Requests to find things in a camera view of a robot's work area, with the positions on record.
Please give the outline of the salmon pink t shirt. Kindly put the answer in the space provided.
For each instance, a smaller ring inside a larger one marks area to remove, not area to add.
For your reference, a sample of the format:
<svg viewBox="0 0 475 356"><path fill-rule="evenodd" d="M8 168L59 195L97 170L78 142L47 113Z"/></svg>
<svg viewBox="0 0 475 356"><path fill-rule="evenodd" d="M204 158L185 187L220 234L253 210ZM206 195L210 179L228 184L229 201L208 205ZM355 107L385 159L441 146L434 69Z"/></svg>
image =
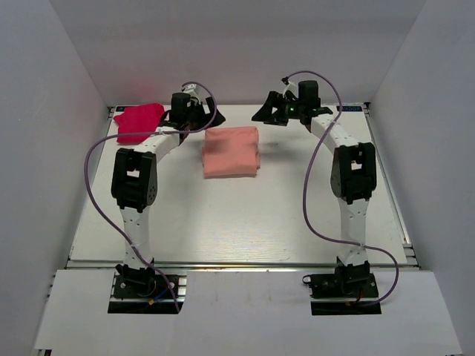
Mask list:
<svg viewBox="0 0 475 356"><path fill-rule="evenodd" d="M202 149L205 179L256 177L261 166L255 126L211 128Z"/></svg>

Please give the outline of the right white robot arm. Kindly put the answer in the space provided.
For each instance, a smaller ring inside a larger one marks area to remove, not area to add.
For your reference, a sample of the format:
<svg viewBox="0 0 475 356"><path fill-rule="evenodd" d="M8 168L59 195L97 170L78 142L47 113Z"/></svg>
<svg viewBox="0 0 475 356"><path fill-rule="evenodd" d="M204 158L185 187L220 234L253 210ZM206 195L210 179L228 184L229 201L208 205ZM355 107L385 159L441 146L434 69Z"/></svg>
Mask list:
<svg viewBox="0 0 475 356"><path fill-rule="evenodd" d="M319 138L304 177L303 213L309 230L322 240L342 246L336 257L336 289L350 296L362 286L359 274L368 274L370 264L366 251L366 215L370 198L376 189L376 149L371 142L354 139L340 124L342 106L334 113L321 104L319 85L315 80L297 84L288 77L282 79L284 91L270 91L263 106L252 117L253 122L287 126L298 120ZM332 154L330 187L340 209L341 237L326 237L310 224L307 212L309 176L316 154L321 147Z"/></svg>

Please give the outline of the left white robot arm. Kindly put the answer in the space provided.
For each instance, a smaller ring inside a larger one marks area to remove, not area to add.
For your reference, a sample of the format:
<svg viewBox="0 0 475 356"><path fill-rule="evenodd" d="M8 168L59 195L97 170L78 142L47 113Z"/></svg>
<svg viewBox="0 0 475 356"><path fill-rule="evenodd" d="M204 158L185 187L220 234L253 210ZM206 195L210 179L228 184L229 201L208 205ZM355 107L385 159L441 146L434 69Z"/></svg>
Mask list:
<svg viewBox="0 0 475 356"><path fill-rule="evenodd" d="M120 148L116 152L111 194L127 235L125 268L146 269L154 263L148 221L150 207L158 195L157 164L179 147L191 131L212 128L225 121L212 96L201 101L195 93L175 93L168 118L160 120L157 134L134 148Z"/></svg>

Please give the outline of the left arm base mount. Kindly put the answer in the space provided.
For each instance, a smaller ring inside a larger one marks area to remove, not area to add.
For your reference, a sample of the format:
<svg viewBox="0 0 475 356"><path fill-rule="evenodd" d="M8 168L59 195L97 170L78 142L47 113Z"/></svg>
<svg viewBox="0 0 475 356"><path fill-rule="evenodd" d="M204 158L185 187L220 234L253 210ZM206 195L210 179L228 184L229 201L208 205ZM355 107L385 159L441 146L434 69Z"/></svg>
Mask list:
<svg viewBox="0 0 475 356"><path fill-rule="evenodd" d="M159 274L145 285L116 274L108 303L109 314L178 314L166 281Z"/></svg>

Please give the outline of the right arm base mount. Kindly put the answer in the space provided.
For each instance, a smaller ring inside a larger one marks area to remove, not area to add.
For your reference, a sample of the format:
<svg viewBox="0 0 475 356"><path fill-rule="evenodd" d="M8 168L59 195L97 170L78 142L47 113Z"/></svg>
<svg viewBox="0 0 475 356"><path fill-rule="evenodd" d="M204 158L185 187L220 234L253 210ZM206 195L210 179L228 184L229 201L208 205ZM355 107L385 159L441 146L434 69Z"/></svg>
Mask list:
<svg viewBox="0 0 475 356"><path fill-rule="evenodd" d="M379 290L368 262L340 265L330 274L307 274L302 283L310 290L313 316L381 314Z"/></svg>

